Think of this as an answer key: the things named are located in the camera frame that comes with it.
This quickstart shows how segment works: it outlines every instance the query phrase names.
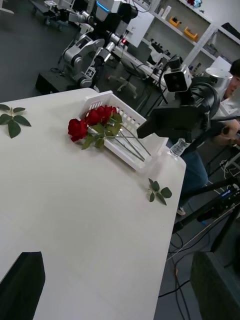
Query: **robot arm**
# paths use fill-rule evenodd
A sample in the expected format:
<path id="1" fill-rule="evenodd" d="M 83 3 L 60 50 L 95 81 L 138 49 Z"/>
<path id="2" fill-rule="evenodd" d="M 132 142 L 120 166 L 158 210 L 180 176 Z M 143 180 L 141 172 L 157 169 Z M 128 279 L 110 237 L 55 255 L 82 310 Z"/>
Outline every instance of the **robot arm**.
<path id="1" fill-rule="evenodd" d="M 63 58 L 71 77 L 80 88 L 86 88 L 96 84 L 100 69 L 121 42 L 138 10 L 124 0 L 90 0 L 88 4 L 82 0 L 80 4 L 83 10 L 80 13 L 70 12 L 68 20 L 88 23 L 93 31 L 83 34 L 64 52 Z M 84 58 L 90 52 L 95 52 L 95 56 L 86 69 Z"/>

